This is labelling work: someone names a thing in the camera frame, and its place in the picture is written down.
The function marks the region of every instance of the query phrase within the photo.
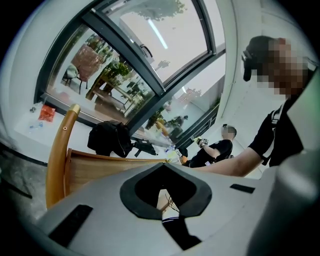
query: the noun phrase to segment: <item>short hair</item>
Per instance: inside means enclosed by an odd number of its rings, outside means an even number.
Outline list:
[[[236,137],[236,135],[237,135],[237,129],[236,128],[234,128],[233,126],[230,126],[230,125],[224,125],[223,127],[225,127],[225,129],[227,129],[229,134],[234,134],[233,137]]]

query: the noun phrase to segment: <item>person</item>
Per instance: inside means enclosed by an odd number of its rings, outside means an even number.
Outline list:
[[[201,140],[198,144],[201,148],[199,152],[191,160],[184,163],[183,166],[190,168],[204,167],[228,158],[231,155],[232,142],[236,135],[236,128],[226,124],[223,125],[221,130],[222,140],[209,146]]]
[[[171,119],[170,121],[168,121],[165,126],[166,127],[181,127],[184,124],[184,121],[188,120],[188,116],[176,116],[175,118]]]
[[[243,177],[260,164],[278,166],[287,157],[303,150],[302,142],[291,123],[287,111],[307,86],[312,71],[294,56],[291,46],[284,38],[257,36],[250,40],[243,52],[245,81],[256,71],[259,80],[268,79],[286,101],[272,111],[262,122],[253,142],[234,158],[220,161],[199,171]]]

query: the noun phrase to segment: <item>glass window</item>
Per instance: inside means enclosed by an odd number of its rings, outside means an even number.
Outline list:
[[[167,101],[136,134],[174,144],[207,111],[220,102],[226,74],[226,54],[202,70]]]
[[[162,82],[208,52],[192,0],[121,0],[102,12],[143,52]]]
[[[204,4],[211,21],[215,46],[219,48],[225,43],[225,33],[217,2],[215,0],[204,0]]]
[[[86,25],[64,46],[46,92],[69,106],[79,104],[94,118],[124,124],[154,96],[130,64]]]

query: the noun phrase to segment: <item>black bag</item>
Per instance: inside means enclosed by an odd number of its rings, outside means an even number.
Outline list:
[[[178,150],[180,151],[181,155],[185,156],[186,158],[188,157],[188,149],[186,149],[184,146],[179,147]]]
[[[113,151],[122,158],[127,157],[133,148],[128,127],[114,120],[104,121],[93,127],[87,146],[97,155],[109,157]]]

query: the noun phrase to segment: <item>tree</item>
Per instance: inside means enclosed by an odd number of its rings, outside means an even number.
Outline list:
[[[182,14],[184,10],[185,5],[179,0],[147,0],[136,5],[133,11],[146,20],[163,21],[166,17]]]

